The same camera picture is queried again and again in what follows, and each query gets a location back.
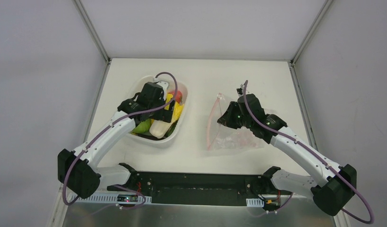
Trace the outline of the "red apple toy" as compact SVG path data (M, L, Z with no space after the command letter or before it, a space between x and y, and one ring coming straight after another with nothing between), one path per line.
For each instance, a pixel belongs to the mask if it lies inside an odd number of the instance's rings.
M179 91L179 90L177 91L174 99L177 103L179 103L179 104L182 103L183 94L181 93L181 91Z

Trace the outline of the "white plastic basket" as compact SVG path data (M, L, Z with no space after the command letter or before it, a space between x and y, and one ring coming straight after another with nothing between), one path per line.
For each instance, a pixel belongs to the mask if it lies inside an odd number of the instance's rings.
M146 82L152 82L154 79L154 76L144 76L141 79L138 79L131 87L131 90L128 92L126 97L132 97L137 92L140 92ZM179 78L176 79L177 84L178 84L178 90L181 91L182 93L182 104L184 104L184 108L181 112L180 118L178 121L175 123L174 130L172 133L163 139L158 139L156 138L155 140L153 139L147 139L138 135L134 134L128 134L126 137L129 139L132 139L133 141L139 143L139 144L144 144L148 145L151 147L156 147L156 148L167 148L170 147L176 140L177 135L180 132L180 129L182 126L185 125L184 119L185 115L189 110L189 105L191 101L190 97L190 87L186 83L187 81L185 79L180 80Z

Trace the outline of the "yellow napa cabbage toy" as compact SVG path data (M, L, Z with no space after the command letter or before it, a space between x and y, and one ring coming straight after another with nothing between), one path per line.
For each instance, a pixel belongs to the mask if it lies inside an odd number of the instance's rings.
M171 127L179 120L184 104L182 104L183 94L178 91L176 93L174 106L171 105L165 107L166 118L164 120L151 120L151 127L149 133L157 139L167 137L171 133Z

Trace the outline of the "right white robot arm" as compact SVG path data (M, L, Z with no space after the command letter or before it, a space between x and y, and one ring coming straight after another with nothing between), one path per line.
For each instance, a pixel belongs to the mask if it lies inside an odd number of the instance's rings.
M314 148L305 149L299 136L275 114L265 113L254 94L231 101L217 120L232 129L242 127L288 155L307 173L297 175L273 166L263 173L261 188L272 194L277 190L290 191L313 199L316 206L335 216L355 195L357 171L350 164L342 166L323 156Z

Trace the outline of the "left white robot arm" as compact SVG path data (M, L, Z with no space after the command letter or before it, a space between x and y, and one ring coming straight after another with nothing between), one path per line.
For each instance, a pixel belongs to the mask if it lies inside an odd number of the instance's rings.
M140 92L118 106L111 119L85 143L72 151L63 149L57 157L58 180L78 199L86 199L96 190L120 185L125 191L136 188L137 178L125 164L98 167L107 152L141 122L159 118L170 120L175 101L167 100L169 83L147 82Z

